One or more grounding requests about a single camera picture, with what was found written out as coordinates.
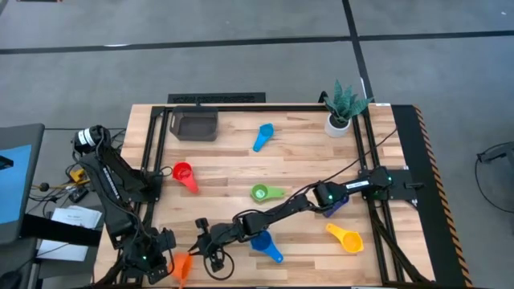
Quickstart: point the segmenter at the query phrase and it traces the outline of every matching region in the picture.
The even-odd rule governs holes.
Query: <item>concrete floor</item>
[[[509,0],[350,2],[359,35],[514,29]],[[349,35],[341,1],[9,1],[0,16],[0,49],[326,35]],[[474,285],[512,287],[512,215],[480,196],[473,164],[476,153],[514,139],[514,38],[361,45],[376,101],[424,112]],[[163,103],[168,93],[266,92],[268,102],[312,102],[335,78],[362,93],[350,42],[0,55],[0,125],[123,128],[132,104]],[[36,183],[65,180],[73,133],[45,132]],[[510,210],[511,174],[503,160],[480,167],[485,193]],[[84,204],[97,202],[91,194]],[[44,287],[88,280],[85,269]]]

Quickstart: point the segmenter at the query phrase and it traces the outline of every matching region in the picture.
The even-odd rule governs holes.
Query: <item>wooden tabletop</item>
[[[139,169],[148,131],[152,105],[133,105],[121,156]],[[390,106],[369,106],[370,118],[378,143],[395,129]],[[266,210],[282,200],[257,204],[250,197],[251,187],[258,183],[285,189],[286,197],[308,183],[332,175],[358,158],[355,136],[350,129],[342,138],[331,138],[324,132],[327,112],[220,112],[218,139],[214,142],[179,141],[166,130],[162,165],[173,166],[188,161],[193,166],[200,193],[187,191],[171,177],[165,179],[160,201],[153,215],[153,226],[173,230],[177,248],[186,252],[198,234],[197,218],[207,218],[211,225],[230,222],[239,211],[255,208]],[[275,135],[259,153],[252,150],[259,126],[273,123]],[[150,166],[157,145],[154,137]],[[364,125],[361,135],[365,151],[369,149]],[[398,134],[392,135],[378,149],[380,162],[390,169],[405,165]],[[349,181],[357,177],[358,163],[334,179]],[[428,279],[434,278],[418,212],[405,201],[390,201],[398,245],[410,261]],[[327,223],[359,232],[364,251],[347,253],[335,237],[325,231]],[[284,256],[281,264],[250,249],[248,243],[226,247],[235,261],[234,275],[226,281],[211,279],[203,267],[202,257],[194,257],[193,270],[186,286],[349,286],[378,285],[377,257],[368,208],[360,194],[330,219],[303,212],[270,226],[275,245]],[[394,270],[390,252],[385,247],[390,279]],[[116,260],[107,232],[102,234],[95,264],[97,279],[105,275]],[[230,268],[220,271],[220,276]],[[154,286],[176,286],[171,277]]]

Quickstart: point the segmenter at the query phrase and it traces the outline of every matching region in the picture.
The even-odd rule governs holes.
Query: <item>white pot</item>
[[[350,128],[350,124],[352,123],[352,119],[348,121],[348,124],[343,128],[336,128],[332,124],[330,124],[330,116],[329,113],[327,116],[327,121],[324,123],[324,131],[331,137],[342,137],[346,134],[346,132]]]

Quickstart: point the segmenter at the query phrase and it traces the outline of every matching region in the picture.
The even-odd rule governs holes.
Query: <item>green plant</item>
[[[339,80],[336,80],[336,84],[334,84],[334,101],[328,97],[326,92],[322,92],[322,96],[325,107],[340,124],[346,124],[353,116],[365,110],[373,100],[373,98],[356,100],[357,94],[352,93],[352,87],[347,87],[343,92]]]

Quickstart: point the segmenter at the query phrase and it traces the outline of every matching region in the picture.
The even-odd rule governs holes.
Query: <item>potted plant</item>
[[[341,137],[346,134],[352,117],[365,110],[373,99],[356,100],[357,94],[352,93],[352,87],[347,87],[343,92],[339,80],[336,80],[334,85],[334,101],[328,97],[327,92],[321,92],[321,97],[330,112],[324,124],[324,130],[331,137]]]

